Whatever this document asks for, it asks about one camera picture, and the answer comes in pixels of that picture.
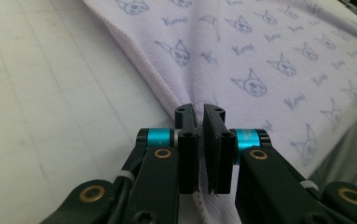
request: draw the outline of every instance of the wire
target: wire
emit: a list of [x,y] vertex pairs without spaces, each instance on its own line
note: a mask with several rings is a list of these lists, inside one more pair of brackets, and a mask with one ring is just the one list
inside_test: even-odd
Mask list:
[[[129,172],[133,173],[135,170],[138,170],[138,167],[142,165],[143,160],[143,158],[140,158],[133,162],[129,168]],[[106,222],[107,224],[121,223],[124,215],[124,210],[129,200],[130,190],[133,184],[131,183],[131,179],[125,176],[121,177],[123,177],[124,179],[123,183],[121,183],[122,187],[118,195],[117,205],[111,209],[111,216],[108,218],[108,221]]]

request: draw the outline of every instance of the white fabric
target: white fabric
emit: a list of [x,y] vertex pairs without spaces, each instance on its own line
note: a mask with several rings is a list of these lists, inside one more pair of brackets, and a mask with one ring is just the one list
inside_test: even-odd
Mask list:
[[311,177],[322,188],[333,181],[357,185],[357,121]]
[[[321,1],[85,3],[172,116],[192,103],[201,120],[204,103],[219,105],[228,128],[266,129],[304,176],[357,119],[357,24]],[[205,222],[240,222],[234,171],[230,195],[195,195]],[[204,175],[202,163],[202,189]]]

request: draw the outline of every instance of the mounting hole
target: mounting hole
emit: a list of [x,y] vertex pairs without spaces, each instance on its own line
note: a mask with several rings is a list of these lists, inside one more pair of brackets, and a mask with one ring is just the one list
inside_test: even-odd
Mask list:
[[268,158],[268,154],[262,150],[259,150],[259,149],[251,150],[250,155],[257,160],[265,160]]
[[348,188],[339,188],[337,190],[338,195],[344,200],[346,200],[349,203],[353,203],[357,205],[357,191],[354,189],[348,189]]
[[184,137],[191,137],[193,136],[193,133],[184,133]]
[[134,215],[133,224],[157,224],[158,217],[148,211],[140,211]]
[[105,194],[102,186],[94,185],[83,189],[79,194],[79,199],[83,203],[94,203],[99,201]]
[[159,159],[167,159],[172,155],[172,152],[169,149],[158,149],[154,152],[154,156]]

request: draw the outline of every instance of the brass screw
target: brass screw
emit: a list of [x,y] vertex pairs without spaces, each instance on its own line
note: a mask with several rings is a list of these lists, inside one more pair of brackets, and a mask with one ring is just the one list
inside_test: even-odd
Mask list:
[[94,185],[82,190],[79,194],[80,201],[84,203],[94,203],[99,201],[105,194],[102,186]]
[[357,205],[357,198],[352,199],[347,193],[354,194],[357,197],[357,191],[354,189],[347,189],[347,188],[339,188],[338,190],[338,195],[340,195],[341,198],[346,200],[349,203],[353,203]]
[[268,158],[268,154],[266,152],[258,149],[251,150],[250,155],[257,160],[265,160]]
[[172,152],[169,149],[161,148],[154,152],[154,156],[159,159],[167,159],[172,155]]

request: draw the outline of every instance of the printed cat pattern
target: printed cat pattern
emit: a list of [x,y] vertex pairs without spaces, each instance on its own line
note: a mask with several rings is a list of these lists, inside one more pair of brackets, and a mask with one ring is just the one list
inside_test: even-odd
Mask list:
[[301,142],[291,142],[291,145],[296,148],[302,159],[303,165],[308,166],[314,159],[317,152],[317,138],[314,131],[307,124],[307,139]]
[[268,88],[265,83],[263,83],[260,78],[254,73],[254,71],[250,70],[250,75],[247,79],[235,79],[231,78],[231,80],[241,89],[247,91],[250,95],[254,97],[260,97],[266,94]]
[[[210,1],[113,1],[120,14],[130,20],[139,19],[134,25],[146,26],[148,24],[142,21],[144,15],[158,15],[160,30],[155,31],[151,46],[164,62],[171,63],[172,68],[183,68],[181,71],[185,70],[186,80],[196,80],[194,77],[199,75],[197,65],[204,66],[205,70],[215,71],[215,74],[201,76],[214,78],[215,85],[219,85],[218,81],[227,83],[231,87],[227,91],[237,91],[238,96],[262,103],[273,100],[277,110],[282,108],[293,118],[300,117],[296,115],[305,110],[315,110],[314,116],[330,122],[328,125],[333,132],[341,131],[338,127],[344,117],[340,105],[357,106],[357,49],[343,45],[357,41],[357,36],[352,35],[350,29],[340,29],[324,21],[323,15],[329,12],[323,8],[322,0],[279,1],[273,7],[267,7],[268,2],[261,0],[251,3],[214,0],[213,3],[224,10],[201,8],[211,5]],[[257,7],[249,9],[250,4],[257,4]],[[159,10],[161,5],[171,11]],[[201,38],[197,38],[197,32],[207,34],[201,33]],[[243,69],[247,71],[243,76],[232,75]],[[292,88],[302,88],[300,85],[303,90],[291,91]],[[338,97],[334,95],[335,99],[330,99],[326,96],[326,99],[313,102],[314,96],[308,89],[313,92],[330,90]],[[215,92],[214,100],[209,95],[207,101],[197,99],[195,103],[216,104],[216,97],[219,95]],[[281,124],[271,117],[263,118],[266,121],[264,128],[277,133]],[[300,154],[303,165],[310,165],[317,150],[314,132],[317,130],[311,128],[319,126],[312,120],[306,122],[309,124],[301,130],[304,137],[286,140],[285,144]]]
[[255,15],[270,25],[275,25],[278,23],[278,21],[268,11],[266,11],[265,14],[255,13]]
[[226,19],[226,21],[242,33],[250,33],[252,31],[252,27],[242,16],[240,16],[237,21],[231,21],[228,19]]
[[310,61],[317,61],[318,54],[305,42],[304,48],[295,48],[299,53],[303,54]]
[[289,61],[285,58],[283,54],[281,54],[279,62],[268,61],[268,63],[273,65],[275,69],[279,70],[288,77],[291,77],[296,74],[295,67],[291,63],[289,63]]
[[178,7],[190,7],[192,6],[191,0],[171,0]]
[[117,4],[129,15],[137,15],[149,9],[149,6],[143,0],[134,0],[129,3],[117,0]]
[[189,62],[190,54],[186,50],[182,40],[178,40],[175,48],[158,41],[155,41],[155,43],[168,52],[179,66],[185,66]]

